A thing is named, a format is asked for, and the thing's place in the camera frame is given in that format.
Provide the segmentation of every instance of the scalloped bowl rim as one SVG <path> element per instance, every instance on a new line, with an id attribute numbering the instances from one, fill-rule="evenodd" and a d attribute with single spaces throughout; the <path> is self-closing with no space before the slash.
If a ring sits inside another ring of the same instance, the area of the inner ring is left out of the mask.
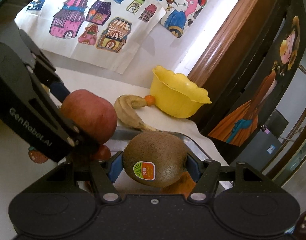
<path id="1" fill-rule="evenodd" d="M 204 102 L 204 101 L 203 101 L 203 102 L 200 102 L 200 101 L 193 100 L 193 99 L 191 99 L 188 95 L 185 95 L 185 94 L 183 94 L 182 92 L 176 90 L 176 88 L 170 87 L 167 83 L 165 83 L 164 81 L 162 81 L 162 80 L 159 78 L 159 76 L 155 73 L 156 70 L 157 70 L 157 67 L 160 67 L 161 70 L 164 71 L 164 72 L 172 73 L 173 76 L 174 76 L 175 78 L 176 78 L 176 76 L 185 77 L 185 79 L 188 81 L 188 83 L 195 85 L 194 89 L 203 89 L 204 91 L 206 91 L 206 97 L 208 98 L 208 101 L 207 101 L 207 102 Z M 176 74 L 175 74 L 172 70 L 168 70 L 168 69 L 166 69 L 166 68 L 164 68 L 164 67 L 162 67 L 162 66 L 160 66 L 160 65 L 158 65 L 158 66 L 156 66 L 155 68 L 153 68 L 153 69 L 152 69 L 152 72 L 153 72 L 153 74 L 156 76 L 156 78 L 157 78 L 160 82 L 162 82 L 164 85 L 166 85 L 169 89 L 174 90 L 174 91 L 176 91 L 176 92 L 178 92 L 178 93 L 180 93 L 180 94 L 186 96 L 186 97 L 189 98 L 192 102 L 201 103 L 201 104 L 211 104 L 211 103 L 212 103 L 212 102 L 210 101 L 209 96 L 208 96 L 207 90 L 204 89 L 204 88 L 199 88 L 194 82 L 190 81 L 186 75 L 184 75 L 184 74 L 182 74 L 182 73 L 176 73 Z"/>

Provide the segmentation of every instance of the cherry tomato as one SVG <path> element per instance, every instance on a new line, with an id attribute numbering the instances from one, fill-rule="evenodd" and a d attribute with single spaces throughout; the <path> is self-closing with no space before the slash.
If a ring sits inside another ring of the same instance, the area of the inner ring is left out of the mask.
<path id="1" fill-rule="evenodd" d="M 92 161 L 107 161 L 111 158 L 111 151 L 106 145 L 101 145 L 99 150 L 90 155 Z"/>
<path id="2" fill-rule="evenodd" d="M 151 95 L 147 95 L 144 97 L 145 101 L 148 103 L 148 106 L 152 106 L 155 104 L 155 97 Z"/>

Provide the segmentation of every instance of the yellow plastic basket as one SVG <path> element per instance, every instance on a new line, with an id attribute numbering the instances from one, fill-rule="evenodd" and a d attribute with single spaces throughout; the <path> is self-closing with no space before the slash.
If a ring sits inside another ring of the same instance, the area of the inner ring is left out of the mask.
<path id="1" fill-rule="evenodd" d="M 150 95 L 163 112 L 178 118 L 188 118 L 204 104 L 211 104 L 207 90 L 197 87 L 184 74 L 175 74 L 162 66 L 153 69 Z"/>

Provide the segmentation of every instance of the screw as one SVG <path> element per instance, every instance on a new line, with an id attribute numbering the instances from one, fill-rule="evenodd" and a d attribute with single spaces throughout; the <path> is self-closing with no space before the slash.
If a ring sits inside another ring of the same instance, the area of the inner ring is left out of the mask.
<path id="1" fill-rule="evenodd" d="M 72 139 L 71 137 L 68 137 L 67 140 L 68 140 L 68 143 L 69 143 L 72 147 L 75 146 L 75 143 L 74 143 L 74 141 L 73 141 L 73 139 Z"/>
<path id="2" fill-rule="evenodd" d="M 73 126 L 73 129 L 77 132 L 80 133 L 79 129 L 76 126 Z"/>
<path id="3" fill-rule="evenodd" d="M 191 195 L 191 199 L 195 201 L 202 201 L 206 199 L 206 195 L 204 193 L 195 192 Z"/>
<path id="4" fill-rule="evenodd" d="M 33 73 L 33 69 L 31 68 L 31 66 L 26 65 L 26 69 L 32 74 Z"/>
<path id="5" fill-rule="evenodd" d="M 152 204 L 157 204 L 157 203 L 159 203 L 159 201 L 158 201 L 158 199 L 151 199 L 151 203 Z"/>
<path id="6" fill-rule="evenodd" d="M 118 194 L 106 193 L 103 195 L 103 199 L 106 201 L 116 201 L 118 199 Z"/>

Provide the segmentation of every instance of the orange dress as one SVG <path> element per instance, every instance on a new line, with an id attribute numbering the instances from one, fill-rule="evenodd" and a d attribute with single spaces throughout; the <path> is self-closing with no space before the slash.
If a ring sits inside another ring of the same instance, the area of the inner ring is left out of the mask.
<path id="1" fill-rule="evenodd" d="M 224 142 L 230 140 L 228 143 L 241 146 L 257 128 L 258 113 L 265 102 L 262 100 L 272 86 L 275 77 L 276 73 L 272 71 L 264 78 L 253 98 L 226 116 L 208 135 Z M 236 123 L 241 119 L 251 120 L 250 126 L 246 129 L 239 129 L 234 138 L 230 138 Z"/>

